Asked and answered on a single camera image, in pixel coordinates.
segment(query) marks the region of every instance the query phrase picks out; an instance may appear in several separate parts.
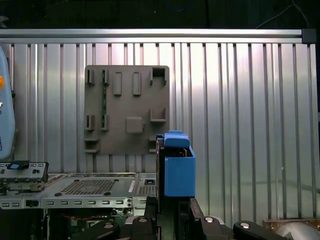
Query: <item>metal plate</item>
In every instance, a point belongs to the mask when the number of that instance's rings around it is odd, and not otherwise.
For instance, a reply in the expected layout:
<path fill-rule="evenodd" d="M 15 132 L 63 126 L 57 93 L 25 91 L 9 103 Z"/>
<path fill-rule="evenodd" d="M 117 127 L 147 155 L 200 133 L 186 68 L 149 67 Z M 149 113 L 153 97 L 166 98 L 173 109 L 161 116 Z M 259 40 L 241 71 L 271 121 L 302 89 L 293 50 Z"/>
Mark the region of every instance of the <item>metal plate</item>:
<path fill-rule="evenodd" d="M 114 180 L 79 180 L 74 181 L 61 192 L 65 195 L 90 195 L 111 192 Z"/>

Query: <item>dark ceiling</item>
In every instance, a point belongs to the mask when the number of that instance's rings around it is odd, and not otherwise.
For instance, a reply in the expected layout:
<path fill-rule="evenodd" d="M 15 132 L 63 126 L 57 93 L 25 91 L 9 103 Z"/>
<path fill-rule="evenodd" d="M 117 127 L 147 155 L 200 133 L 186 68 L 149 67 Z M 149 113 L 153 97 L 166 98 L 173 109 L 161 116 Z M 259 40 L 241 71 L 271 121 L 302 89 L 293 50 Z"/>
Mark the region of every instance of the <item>dark ceiling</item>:
<path fill-rule="evenodd" d="M 313 28 L 319 0 L 294 0 Z M 292 0 L 0 0 L 9 28 L 224 28 L 253 29 Z M 262 28 L 301 29 L 293 6 Z"/>

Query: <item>metal frame bar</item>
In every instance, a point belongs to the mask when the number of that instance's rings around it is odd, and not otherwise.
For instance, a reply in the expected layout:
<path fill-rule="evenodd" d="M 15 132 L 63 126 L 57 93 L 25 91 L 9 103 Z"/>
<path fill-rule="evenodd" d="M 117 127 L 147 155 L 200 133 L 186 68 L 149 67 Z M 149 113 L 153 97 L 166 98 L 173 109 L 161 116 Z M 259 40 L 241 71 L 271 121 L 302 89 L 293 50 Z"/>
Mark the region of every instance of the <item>metal frame bar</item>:
<path fill-rule="evenodd" d="M 265 29 L 3 29 L 0 43 L 290 43 L 301 30 Z"/>

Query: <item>black cable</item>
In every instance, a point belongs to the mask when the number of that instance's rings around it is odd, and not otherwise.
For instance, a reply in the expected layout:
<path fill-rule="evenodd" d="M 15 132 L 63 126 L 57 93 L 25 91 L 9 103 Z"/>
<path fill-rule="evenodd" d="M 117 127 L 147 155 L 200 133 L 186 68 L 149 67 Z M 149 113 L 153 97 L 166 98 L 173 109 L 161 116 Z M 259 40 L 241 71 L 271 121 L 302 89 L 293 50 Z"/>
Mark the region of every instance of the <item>black cable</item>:
<path fill-rule="evenodd" d="M 168 2 L 168 0 L 163 0 L 164 4 L 166 5 L 166 7 L 168 9 L 170 9 L 171 11 L 173 12 L 176 12 L 176 13 L 180 13 L 180 12 L 184 12 L 185 10 L 187 10 L 188 8 L 191 7 L 191 5 L 193 4 L 193 0 L 188 0 L 188 3 L 183 7 L 183 8 L 180 8 L 180 9 L 176 9 L 172 6 L 171 3 Z"/>
<path fill-rule="evenodd" d="M 295 7 L 295 9 L 297 9 L 297 10 L 299 11 L 299 13 L 301 13 L 304 21 L 306 22 L 306 27 L 307 27 L 307 28 L 309 28 L 309 27 L 312 28 L 312 26 L 309 24 L 308 18 L 306 17 L 306 15 L 304 14 L 304 12 L 301 10 L 301 8 L 295 3 L 294 0 L 291 0 L 291 2 L 292 2 L 292 4 L 291 4 L 290 6 L 287 6 L 287 7 L 286 7 L 282 12 L 280 12 L 279 14 L 277 14 L 277 15 L 275 15 L 274 17 L 272 17 L 272 18 L 264 21 L 263 23 L 261 23 L 259 26 L 256 27 L 256 29 L 258 29 L 258 28 L 262 27 L 263 25 L 265 25 L 266 23 L 269 23 L 269 22 L 271 22 L 272 20 L 280 17 L 282 14 L 284 14 L 284 13 L 285 13 L 287 10 L 289 10 L 291 7 Z"/>

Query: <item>blue connector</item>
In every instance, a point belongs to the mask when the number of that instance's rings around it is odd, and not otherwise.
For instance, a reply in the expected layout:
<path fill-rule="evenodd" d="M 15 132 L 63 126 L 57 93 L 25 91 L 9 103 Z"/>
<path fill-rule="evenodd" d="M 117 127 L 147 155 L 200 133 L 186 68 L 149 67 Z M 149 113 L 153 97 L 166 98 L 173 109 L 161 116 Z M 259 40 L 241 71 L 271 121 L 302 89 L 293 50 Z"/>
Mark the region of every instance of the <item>blue connector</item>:
<path fill-rule="evenodd" d="M 188 135 L 182 131 L 164 134 L 165 148 L 184 149 L 188 156 L 164 157 L 164 195 L 166 197 L 191 197 L 196 194 L 196 155 Z"/>

